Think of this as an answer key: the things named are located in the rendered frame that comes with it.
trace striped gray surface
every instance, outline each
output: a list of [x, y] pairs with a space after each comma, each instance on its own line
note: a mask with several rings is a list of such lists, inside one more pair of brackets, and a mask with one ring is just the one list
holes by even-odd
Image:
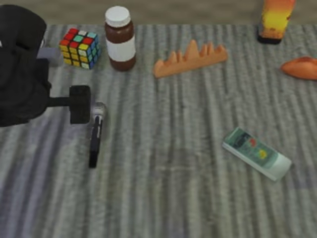
[[[57, 46], [68, 26], [50, 26]], [[99, 33], [102, 26], [79, 25]], [[317, 26], [291, 26], [279, 46], [259, 45], [253, 26], [142, 25], [138, 62], [112, 70], [52, 68], [52, 95], [89, 84], [109, 118], [96, 170], [89, 127], [49, 109], [0, 129], [1, 238], [315, 238], [317, 84], [286, 76], [290, 59], [317, 57]], [[224, 44], [226, 63], [160, 80], [158, 58], [190, 39]], [[221, 147], [240, 126], [294, 162], [272, 183]]]

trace black marker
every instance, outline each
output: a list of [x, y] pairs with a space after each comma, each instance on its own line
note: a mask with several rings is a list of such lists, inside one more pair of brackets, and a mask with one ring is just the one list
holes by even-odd
[[106, 106], [103, 103], [96, 103], [93, 108], [94, 126], [90, 140], [90, 158], [89, 167], [95, 168], [97, 166], [101, 132], [103, 128], [103, 121], [106, 116]]

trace white lid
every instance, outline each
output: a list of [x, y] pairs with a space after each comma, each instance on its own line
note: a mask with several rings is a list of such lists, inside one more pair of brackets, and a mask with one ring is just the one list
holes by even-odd
[[105, 13], [106, 23], [112, 27], [123, 27], [131, 21], [130, 12], [123, 6], [113, 6]]

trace white label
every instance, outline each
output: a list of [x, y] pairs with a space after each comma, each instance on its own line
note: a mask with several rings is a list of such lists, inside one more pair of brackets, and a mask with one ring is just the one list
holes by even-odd
[[114, 44], [106, 39], [107, 51], [109, 57], [118, 62], [125, 62], [132, 59], [135, 55], [134, 36], [127, 42]]

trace colorful puzzle cube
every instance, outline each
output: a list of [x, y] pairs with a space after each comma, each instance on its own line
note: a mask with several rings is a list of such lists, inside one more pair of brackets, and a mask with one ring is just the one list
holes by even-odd
[[93, 68], [101, 54], [98, 35], [75, 28], [69, 29], [59, 48], [65, 63], [86, 69]]

